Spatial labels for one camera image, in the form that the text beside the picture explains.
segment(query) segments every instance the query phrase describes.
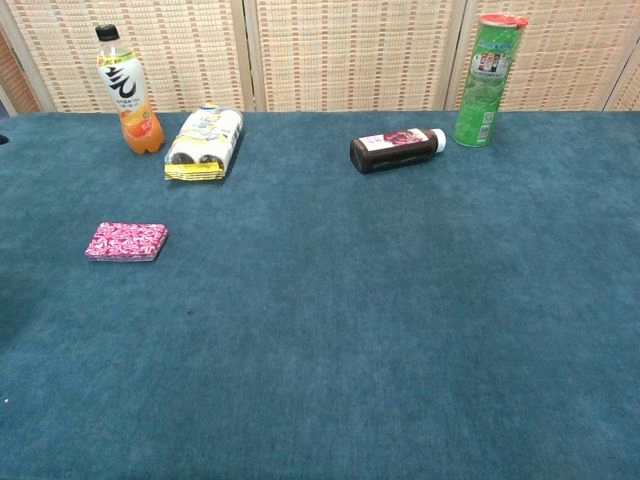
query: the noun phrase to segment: bottle cap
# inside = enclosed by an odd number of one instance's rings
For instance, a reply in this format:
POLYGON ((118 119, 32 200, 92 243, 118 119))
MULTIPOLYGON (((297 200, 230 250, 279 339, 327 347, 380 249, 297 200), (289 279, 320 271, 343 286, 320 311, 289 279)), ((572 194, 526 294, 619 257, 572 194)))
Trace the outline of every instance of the bottle cap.
POLYGON ((491 27, 505 27, 521 29, 529 24, 527 17, 516 17, 502 13, 488 13, 480 16, 480 23, 491 27))
POLYGON ((444 147, 447 144, 447 137, 439 128, 432 128, 431 131, 436 134, 436 138, 438 139, 438 148, 436 149, 436 153, 440 153, 444 150, 444 147))
POLYGON ((120 35, 118 35, 118 29, 111 23, 98 25, 96 27, 96 34, 98 35, 98 40, 100 40, 101 42, 118 40, 120 38, 120 35))

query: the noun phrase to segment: bottle label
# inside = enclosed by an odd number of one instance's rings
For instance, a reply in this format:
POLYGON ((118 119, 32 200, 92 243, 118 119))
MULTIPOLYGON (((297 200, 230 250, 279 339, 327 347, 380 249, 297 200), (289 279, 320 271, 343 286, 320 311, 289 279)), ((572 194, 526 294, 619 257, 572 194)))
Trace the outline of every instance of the bottle label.
POLYGON ((409 145, 411 143, 426 142, 429 140, 429 137, 418 128, 410 128, 409 130, 383 133, 370 137, 360 137, 358 140, 362 142, 369 152, 372 152, 374 150, 383 150, 385 148, 409 145))
POLYGON ((132 53, 121 57, 100 57, 98 70, 119 112, 135 112, 144 105, 144 72, 140 60, 132 53))
POLYGON ((140 60, 131 52, 118 57, 98 57, 98 71, 127 133, 134 137, 149 133, 151 107, 146 99, 147 86, 140 60))
POLYGON ((485 78, 504 78, 510 63, 506 53, 476 53, 471 59, 471 73, 485 78))

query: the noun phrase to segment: orange juice bottle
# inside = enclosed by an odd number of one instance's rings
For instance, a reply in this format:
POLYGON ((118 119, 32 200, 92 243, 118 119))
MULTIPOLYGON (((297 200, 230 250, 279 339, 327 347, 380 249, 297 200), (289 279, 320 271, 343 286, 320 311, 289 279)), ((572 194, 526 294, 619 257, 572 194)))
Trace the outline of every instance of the orange juice bottle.
POLYGON ((115 25, 99 25, 96 33, 101 44, 98 71, 118 109, 125 141, 136 153, 157 152, 164 134, 149 103, 140 60, 120 44, 115 25))

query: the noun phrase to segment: brown bottle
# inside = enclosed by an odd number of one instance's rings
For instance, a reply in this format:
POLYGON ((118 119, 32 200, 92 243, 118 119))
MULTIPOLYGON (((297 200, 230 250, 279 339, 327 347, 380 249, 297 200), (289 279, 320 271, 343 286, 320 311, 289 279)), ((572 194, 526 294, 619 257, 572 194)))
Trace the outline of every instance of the brown bottle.
POLYGON ((351 140, 351 162, 360 173, 404 167, 440 153, 447 144, 439 128, 410 128, 351 140))

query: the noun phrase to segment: green chip canister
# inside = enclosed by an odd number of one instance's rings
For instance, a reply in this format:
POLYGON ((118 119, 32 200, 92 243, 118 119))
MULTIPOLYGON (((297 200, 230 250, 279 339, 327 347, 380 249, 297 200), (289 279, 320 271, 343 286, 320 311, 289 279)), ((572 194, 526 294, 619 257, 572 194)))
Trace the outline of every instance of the green chip canister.
POLYGON ((478 21, 467 82, 453 139, 461 145, 489 144, 509 69, 515 58, 525 17, 482 15, 478 21))

